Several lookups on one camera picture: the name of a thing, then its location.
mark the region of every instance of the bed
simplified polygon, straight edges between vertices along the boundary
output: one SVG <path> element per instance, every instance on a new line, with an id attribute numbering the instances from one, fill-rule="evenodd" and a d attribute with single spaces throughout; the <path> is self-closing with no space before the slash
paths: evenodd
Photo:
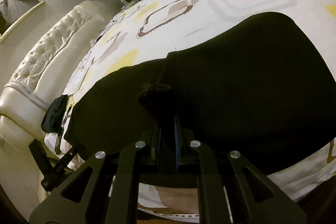
<path id="1" fill-rule="evenodd" d="M 169 52 L 201 44 L 247 17 L 280 12 L 294 20 L 311 40 L 336 79 L 336 0 L 142 0 L 116 15 L 73 72 L 63 94 L 69 95 L 64 133 L 73 106 L 104 76 L 126 66 L 165 58 Z M 70 148 L 64 138 L 55 152 L 57 135 L 44 141 L 57 157 Z M 336 172 L 334 142 L 290 168 L 268 177 L 292 200 L 298 201 Z M 69 167 L 84 161 L 76 156 Z M 138 208 L 164 218 L 199 222 L 196 189 L 168 189 L 140 184 Z"/>

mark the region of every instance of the black cloth cover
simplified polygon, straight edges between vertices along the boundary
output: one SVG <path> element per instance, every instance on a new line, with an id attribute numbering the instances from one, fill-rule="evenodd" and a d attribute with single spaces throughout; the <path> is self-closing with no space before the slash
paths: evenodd
<path id="1" fill-rule="evenodd" d="M 178 114 L 213 150 L 238 150 L 268 175 L 335 137 L 336 85 L 292 19 L 267 12 L 102 78 L 74 106 L 65 139 L 86 160 L 100 150 L 121 151 L 166 114 Z"/>
<path id="2" fill-rule="evenodd" d="M 63 116 L 67 108 L 67 103 L 67 95 L 62 95 L 51 103 L 50 107 L 44 115 L 41 124 L 41 128 L 45 133 L 60 132 Z"/>

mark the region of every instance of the picture frame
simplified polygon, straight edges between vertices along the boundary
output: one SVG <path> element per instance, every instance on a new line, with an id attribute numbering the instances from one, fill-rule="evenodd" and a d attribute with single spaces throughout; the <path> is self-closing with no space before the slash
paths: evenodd
<path id="1" fill-rule="evenodd" d="M 0 0 L 0 44 L 44 0 Z"/>

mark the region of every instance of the mattress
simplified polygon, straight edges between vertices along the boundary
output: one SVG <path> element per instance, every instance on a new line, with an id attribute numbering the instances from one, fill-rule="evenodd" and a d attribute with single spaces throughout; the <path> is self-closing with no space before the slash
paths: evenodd
<path id="1" fill-rule="evenodd" d="M 201 44 L 267 11 L 293 19 L 336 79 L 336 0 L 142 0 L 113 18 L 73 72 L 63 92 L 69 95 L 64 133 L 73 106 L 104 76 L 122 67 L 166 58 L 169 52 Z M 292 200 L 299 200 L 336 172 L 335 140 L 268 177 Z M 45 143 L 53 152 L 55 142 L 55 134 L 46 135 Z M 58 157 L 70 147 L 62 138 Z M 83 162 L 76 156 L 69 167 L 76 170 Z M 169 219 L 199 222 L 196 189 L 140 184 L 138 208 Z"/>

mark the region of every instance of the bolt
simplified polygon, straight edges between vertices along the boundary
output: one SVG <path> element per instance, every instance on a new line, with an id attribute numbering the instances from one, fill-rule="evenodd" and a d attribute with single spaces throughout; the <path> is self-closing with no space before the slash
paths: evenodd
<path id="1" fill-rule="evenodd" d="M 97 159 L 103 159 L 103 158 L 105 158 L 105 156 L 106 156 L 106 153 L 104 151 L 99 151 L 95 154 L 95 157 Z"/>
<path id="2" fill-rule="evenodd" d="M 240 157 L 240 153 L 236 150 L 230 152 L 231 158 L 237 159 Z"/>
<path id="3" fill-rule="evenodd" d="M 191 147 L 199 147 L 199 146 L 201 146 L 201 143 L 199 141 L 191 141 L 190 146 Z"/>
<path id="4" fill-rule="evenodd" d="M 146 146 L 146 143 L 143 141 L 139 141 L 135 143 L 136 148 L 144 148 Z"/>

